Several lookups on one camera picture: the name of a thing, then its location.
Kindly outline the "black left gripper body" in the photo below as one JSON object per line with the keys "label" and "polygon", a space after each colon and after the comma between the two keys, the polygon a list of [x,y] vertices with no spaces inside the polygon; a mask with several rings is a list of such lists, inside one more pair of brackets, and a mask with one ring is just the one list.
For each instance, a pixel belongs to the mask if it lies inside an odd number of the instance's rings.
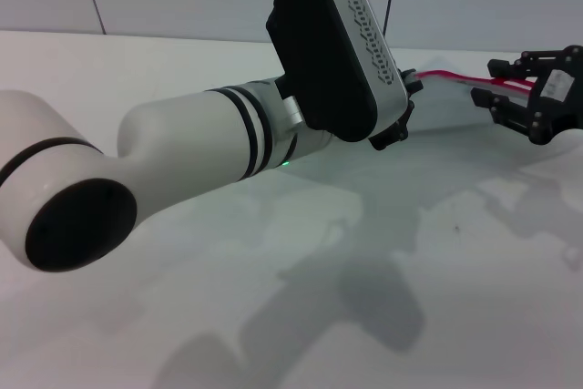
{"label": "black left gripper body", "polygon": [[414,110],[414,102],[407,102],[406,111],[389,128],[379,134],[369,138],[369,142],[375,150],[384,150],[394,143],[404,141],[408,138],[407,123]]}

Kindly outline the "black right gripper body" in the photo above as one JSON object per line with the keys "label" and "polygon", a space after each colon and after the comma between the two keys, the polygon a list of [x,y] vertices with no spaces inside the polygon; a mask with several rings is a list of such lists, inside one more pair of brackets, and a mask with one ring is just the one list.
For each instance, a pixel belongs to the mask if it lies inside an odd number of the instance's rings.
{"label": "black right gripper body", "polygon": [[529,141],[542,146],[556,135],[583,130],[583,46],[546,60],[529,95]]}

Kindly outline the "clear document bag red zipper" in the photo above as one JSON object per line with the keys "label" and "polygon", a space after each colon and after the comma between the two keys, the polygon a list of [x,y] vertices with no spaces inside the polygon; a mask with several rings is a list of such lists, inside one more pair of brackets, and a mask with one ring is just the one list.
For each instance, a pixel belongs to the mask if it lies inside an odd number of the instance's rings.
{"label": "clear document bag red zipper", "polygon": [[412,133],[487,126],[492,118],[486,109],[474,104],[473,89],[484,89],[524,104],[534,86],[528,79],[468,76],[447,68],[419,71],[417,76],[423,89],[412,95],[414,110],[407,123]]}

